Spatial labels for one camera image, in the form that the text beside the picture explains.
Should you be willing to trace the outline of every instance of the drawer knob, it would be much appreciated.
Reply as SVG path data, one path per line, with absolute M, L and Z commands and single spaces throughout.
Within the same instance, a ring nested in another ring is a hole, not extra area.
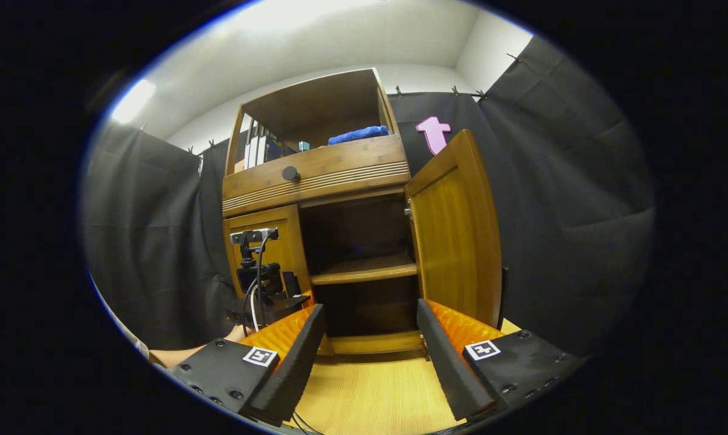
M 297 168 L 294 166 L 286 166 L 283 170 L 283 179 L 285 181 L 299 181 L 300 173 L 297 172 Z

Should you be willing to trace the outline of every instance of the white wall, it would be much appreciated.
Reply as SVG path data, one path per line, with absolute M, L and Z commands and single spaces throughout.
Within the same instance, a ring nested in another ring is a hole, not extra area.
M 455 69 L 474 90 L 487 92 L 519 56 L 533 34 L 495 14 L 480 11 Z
M 269 92 L 284 88 L 284 86 L 294 85 L 304 80 L 372 66 L 377 69 L 380 80 L 382 80 L 382 85 L 385 86 L 385 91 L 388 94 L 395 94 L 397 85 L 402 93 L 452 92 L 453 86 L 457 86 L 460 92 L 474 92 L 472 86 L 455 69 L 441 66 L 388 63 L 324 69 L 323 71 L 311 72 L 310 74 L 281 80 L 281 82 L 262 86 L 247 94 L 242 94 L 207 111 L 205 114 L 165 138 L 165 140 L 182 149 L 192 148 L 192 152 L 199 153 L 207 148 L 209 140 L 214 140 L 214 143 L 220 143 L 220 141 L 227 140 L 230 137 L 239 104 L 250 102 L 256 97 L 261 97 Z M 248 119 L 244 119 L 242 126 L 242 131 L 248 129 Z

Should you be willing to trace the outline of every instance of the wooden floor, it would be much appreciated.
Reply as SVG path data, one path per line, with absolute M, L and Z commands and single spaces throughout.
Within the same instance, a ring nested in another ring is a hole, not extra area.
M 419 435 L 465 422 L 418 352 L 317 357 L 297 413 L 325 435 Z

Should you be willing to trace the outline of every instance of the pink letter shape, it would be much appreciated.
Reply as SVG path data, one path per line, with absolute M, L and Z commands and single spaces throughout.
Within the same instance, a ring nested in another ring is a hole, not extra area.
M 442 124 L 436 116 L 427 118 L 417 124 L 416 129 L 418 132 L 425 133 L 428 149 L 434 156 L 447 146 L 447 140 L 444 140 L 444 132 L 449 132 L 449 124 Z

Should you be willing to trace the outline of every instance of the wooden cabinet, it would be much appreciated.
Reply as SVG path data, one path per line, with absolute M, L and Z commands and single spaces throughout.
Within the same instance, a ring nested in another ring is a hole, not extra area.
M 240 253 L 229 234 L 277 227 L 281 239 L 268 243 L 263 261 L 293 270 L 301 289 L 325 304 L 336 353 L 420 349 L 419 297 L 496 325 L 501 250 L 490 184 L 471 133 L 459 133 L 410 179 L 372 69 L 295 86 L 243 105 L 233 140 L 242 111 L 289 142 L 327 140 L 345 132 L 342 127 L 372 124 L 385 124 L 391 135 L 317 147 L 239 172 L 231 141 L 222 215 L 233 277 Z M 286 166 L 294 166 L 298 181 L 283 179 Z

